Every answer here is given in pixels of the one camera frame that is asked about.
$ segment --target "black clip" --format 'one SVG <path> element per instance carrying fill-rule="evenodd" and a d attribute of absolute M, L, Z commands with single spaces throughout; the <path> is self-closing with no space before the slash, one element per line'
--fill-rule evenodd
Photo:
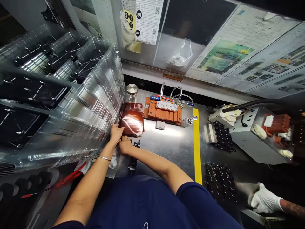
<path fill-rule="evenodd" d="M 135 142 L 134 144 L 133 144 L 133 146 L 135 146 L 135 147 L 137 147 L 137 148 L 140 148 L 141 147 L 141 142 L 140 142 L 140 140 L 138 141 L 138 142 Z M 137 166 L 137 159 L 135 159 L 135 158 L 133 158 L 133 157 L 131 157 L 130 158 L 130 161 L 129 161 L 129 166 L 128 166 L 128 173 L 130 173 L 130 174 L 133 174 L 133 173 L 135 173 L 135 171 L 136 171 L 136 166 Z"/>

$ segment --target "black circle label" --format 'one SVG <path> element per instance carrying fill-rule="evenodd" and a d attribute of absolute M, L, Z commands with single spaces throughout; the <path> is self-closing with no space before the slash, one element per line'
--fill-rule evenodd
<path fill-rule="evenodd" d="M 142 12 L 140 10 L 137 11 L 137 18 L 138 19 L 141 19 L 142 17 Z"/>

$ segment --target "gloved hand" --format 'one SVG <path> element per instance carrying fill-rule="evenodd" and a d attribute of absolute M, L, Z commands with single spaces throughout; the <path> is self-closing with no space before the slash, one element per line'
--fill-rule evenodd
<path fill-rule="evenodd" d="M 276 196 L 260 183 L 260 189 L 253 195 L 251 207 L 257 213 L 273 213 L 275 211 L 283 211 L 280 206 L 282 198 Z"/>

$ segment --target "forearm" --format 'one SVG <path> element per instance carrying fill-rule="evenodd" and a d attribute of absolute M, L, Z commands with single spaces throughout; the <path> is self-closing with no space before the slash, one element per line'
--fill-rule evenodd
<path fill-rule="evenodd" d="M 301 207 L 284 199 L 280 200 L 280 206 L 287 214 L 298 217 L 300 219 L 305 219 L 305 207 Z"/>
<path fill-rule="evenodd" d="M 116 142 L 108 142 L 100 156 L 111 159 L 115 146 Z M 70 220 L 77 220 L 86 225 L 103 186 L 109 164 L 109 161 L 97 158 L 75 188 L 55 225 Z"/>
<path fill-rule="evenodd" d="M 174 194 L 177 193 L 177 190 L 182 184 L 193 181 L 174 163 L 152 152 L 139 149 L 137 147 L 132 147 L 128 154 L 131 157 L 141 161 L 151 170 L 161 176 L 169 185 Z"/>

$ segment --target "metal box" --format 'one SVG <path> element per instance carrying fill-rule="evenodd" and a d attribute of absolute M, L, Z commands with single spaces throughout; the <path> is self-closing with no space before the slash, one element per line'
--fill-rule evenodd
<path fill-rule="evenodd" d="M 275 165 L 292 162 L 291 158 L 279 153 L 283 149 L 275 143 L 275 137 L 261 139 L 254 133 L 252 125 L 262 126 L 267 114 L 274 115 L 264 107 L 252 108 L 243 118 L 243 123 L 247 124 L 247 127 L 242 126 L 241 118 L 237 119 L 230 128 L 232 140 L 258 163 Z"/>

